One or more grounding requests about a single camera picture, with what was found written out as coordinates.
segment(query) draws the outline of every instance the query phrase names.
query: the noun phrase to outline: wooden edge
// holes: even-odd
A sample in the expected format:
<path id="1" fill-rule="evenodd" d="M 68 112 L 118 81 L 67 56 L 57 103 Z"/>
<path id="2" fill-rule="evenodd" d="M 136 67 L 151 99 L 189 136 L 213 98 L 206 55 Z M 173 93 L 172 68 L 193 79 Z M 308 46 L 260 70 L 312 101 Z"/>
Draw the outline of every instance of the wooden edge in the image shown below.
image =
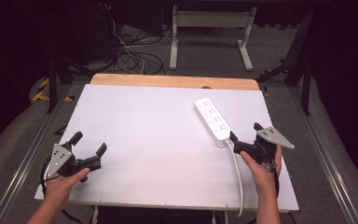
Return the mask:
<path id="1" fill-rule="evenodd" d="M 222 77 L 171 77 L 123 74 L 96 74 L 90 84 L 116 86 L 148 86 L 194 88 L 210 87 L 219 90 L 259 91 L 253 79 L 222 78 Z"/>

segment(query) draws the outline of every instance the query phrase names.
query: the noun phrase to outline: metal rail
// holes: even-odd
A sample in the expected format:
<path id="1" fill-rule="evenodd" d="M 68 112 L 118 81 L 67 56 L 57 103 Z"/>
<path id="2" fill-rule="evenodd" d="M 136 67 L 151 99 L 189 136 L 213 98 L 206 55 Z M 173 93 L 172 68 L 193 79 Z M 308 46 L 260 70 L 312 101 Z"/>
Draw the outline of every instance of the metal rail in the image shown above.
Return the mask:
<path id="1" fill-rule="evenodd" d="M 327 176 L 327 179 L 330 183 L 332 190 L 334 191 L 338 203 L 341 206 L 342 212 L 344 213 L 345 218 L 348 223 L 358 224 L 358 212 L 351 200 L 351 196 L 348 193 L 348 190 L 344 184 L 344 181 L 339 174 L 339 171 L 334 164 L 332 158 L 328 154 L 328 152 L 324 149 L 324 145 L 316 132 L 315 126 L 310 118 L 304 113 L 304 110 L 301 105 L 301 96 L 296 89 L 296 87 L 288 88 L 290 95 L 296 103 L 296 107 L 301 114 L 302 119 L 304 120 L 307 129 L 310 132 L 310 137 L 312 140 L 312 144 L 314 145 L 314 150 L 316 155 L 318 156 L 319 162 L 324 168 L 324 172 Z"/>
<path id="2" fill-rule="evenodd" d="M 50 114 L 46 114 L 46 117 L 40 126 L 36 137 L 34 138 L 33 143 L 28 149 L 28 152 L 26 153 L 24 159 L 22 160 L 19 169 L 14 174 L 7 191 L 5 195 L 3 196 L 1 202 L 0 202 L 0 223 L 3 223 L 8 212 L 10 211 L 11 206 L 13 205 L 14 201 L 16 200 L 17 195 L 19 194 L 22 184 L 25 181 L 25 178 L 29 174 L 32 165 L 34 163 L 34 160 L 37 157 L 37 154 L 39 153 L 40 148 L 43 145 L 43 142 L 46 139 L 46 134 L 48 131 L 48 128 L 53 121 L 55 115 L 57 114 L 57 111 L 59 110 L 62 102 L 65 99 L 65 96 L 67 95 L 68 91 L 70 89 L 69 85 L 65 85 L 62 87 L 59 93 L 59 102 L 55 106 L 55 108 L 51 111 Z"/>

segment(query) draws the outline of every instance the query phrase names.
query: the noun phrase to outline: power strip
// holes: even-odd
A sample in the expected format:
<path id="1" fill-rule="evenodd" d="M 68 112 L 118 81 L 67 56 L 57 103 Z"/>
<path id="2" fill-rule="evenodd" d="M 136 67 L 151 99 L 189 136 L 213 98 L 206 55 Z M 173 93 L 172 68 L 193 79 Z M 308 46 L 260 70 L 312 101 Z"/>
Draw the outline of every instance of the power strip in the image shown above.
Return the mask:
<path id="1" fill-rule="evenodd" d="M 228 124 L 223 119 L 222 115 L 219 113 L 216 107 L 214 107 L 214 104 L 212 104 L 210 99 L 199 99 L 194 103 L 194 109 L 196 110 L 197 114 L 202 120 L 202 123 L 205 125 L 205 128 L 208 130 L 215 143 L 220 147 L 223 147 L 225 144 L 227 144 L 230 148 L 232 159 L 234 160 L 237 171 L 238 183 L 240 185 L 240 212 L 238 213 L 238 217 L 240 217 L 243 209 L 243 189 L 240 169 L 237 164 L 237 159 L 235 158 L 234 148 L 230 144 L 229 136 L 231 129 L 228 127 Z"/>
<path id="2" fill-rule="evenodd" d="M 194 103 L 194 110 L 196 110 L 215 143 L 223 147 L 226 140 L 229 139 L 231 129 L 211 100 L 208 98 L 199 99 Z"/>

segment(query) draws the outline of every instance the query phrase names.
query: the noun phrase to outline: white table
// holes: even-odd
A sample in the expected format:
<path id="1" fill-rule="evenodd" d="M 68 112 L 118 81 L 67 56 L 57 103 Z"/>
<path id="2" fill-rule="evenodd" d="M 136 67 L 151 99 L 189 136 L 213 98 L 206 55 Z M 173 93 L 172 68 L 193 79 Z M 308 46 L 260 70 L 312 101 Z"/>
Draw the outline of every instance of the white table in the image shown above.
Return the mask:
<path id="1" fill-rule="evenodd" d="M 238 210 L 239 184 L 228 147 L 220 148 L 193 109 L 208 97 L 241 141 L 255 139 L 254 122 L 271 126 L 261 91 L 87 85 L 60 144 L 74 133 L 79 159 L 107 150 L 102 169 L 71 192 L 71 203 L 158 208 Z M 240 156 L 244 209 L 257 208 L 251 173 Z M 282 212 L 298 210 L 282 162 Z M 36 199 L 43 195 L 38 189 Z"/>

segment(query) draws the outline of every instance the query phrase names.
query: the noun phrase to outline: white cable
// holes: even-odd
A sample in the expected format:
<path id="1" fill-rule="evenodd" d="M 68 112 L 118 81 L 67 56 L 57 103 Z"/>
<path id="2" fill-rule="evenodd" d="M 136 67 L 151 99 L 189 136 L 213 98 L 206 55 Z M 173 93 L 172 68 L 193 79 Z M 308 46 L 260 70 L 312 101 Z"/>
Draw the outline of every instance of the white cable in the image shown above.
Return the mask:
<path id="1" fill-rule="evenodd" d="M 228 224 L 228 212 L 225 211 L 225 224 Z"/>
<path id="2" fill-rule="evenodd" d="M 142 74 L 143 71 L 144 71 L 144 66 L 145 66 L 145 59 L 144 59 L 144 62 L 142 63 L 141 74 Z"/>
<path id="3" fill-rule="evenodd" d="M 94 215 L 92 216 L 92 224 L 97 224 L 98 223 L 98 214 L 99 214 L 99 211 L 98 211 L 98 205 L 95 205 L 94 207 Z"/>
<path id="4" fill-rule="evenodd" d="M 227 145 L 229 146 L 229 148 L 231 149 L 231 154 L 232 154 L 232 159 L 234 160 L 235 163 L 235 167 L 237 169 L 237 177 L 238 177 L 238 182 L 240 184 L 240 212 L 238 213 L 238 217 L 240 217 L 242 215 L 242 209 L 243 209 L 243 189 L 242 189 L 242 181 L 241 181 L 241 174 L 240 174 L 240 168 L 238 167 L 237 164 L 237 159 L 235 159 L 235 153 L 234 153 L 234 148 L 232 147 L 232 145 L 230 144 L 230 142 L 228 141 L 228 139 L 226 140 Z"/>
<path id="5" fill-rule="evenodd" d="M 212 211 L 213 218 L 212 218 L 212 224 L 216 224 L 216 218 L 214 217 L 214 211 Z"/>
<path id="6" fill-rule="evenodd" d="M 132 71 L 126 69 L 126 67 L 128 66 L 128 64 L 129 64 L 131 61 L 133 61 L 134 63 L 135 63 L 135 61 L 133 60 L 133 58 L 132 58 L 130 52 L 127 50 L 127 46 L 126 46 L 126 44 L 124 43 L 124 41 L 120 38 L 120 36 L 118 36 L 118 35 L 116 34 L 116 23 L 115 23 L 115 20 L 113 20 L 112 15 L 111 15 L 110 12 L 109 12 L 108 6 L 107 6 L 106 4 L 104 4 L 104 6 L 106 7 L 106 10 L 108 11 L 109 16 L 110 16 L 110 19 L 112 20 L 112 23 L 113 23 L 113 32 L 112 32 L 112 34 L 113 34 L 115 37 L 117 37 L 118 40 L 121 42 L 121 44 L 124 46 L 124 47 L 121 47 L 121 49 L 124 49 L 124 50 L 127 52 L 127 54 L 129 55 L 129 57 L 131 58 L 130 60 L 127 61 L 126 66 L 124 67 L 123 70 L 126 71 L 126 72 L 129 72 L 129 73 L 132 73 L 133 75 L 135 75 L 135 73 L 133 73 Z"/>

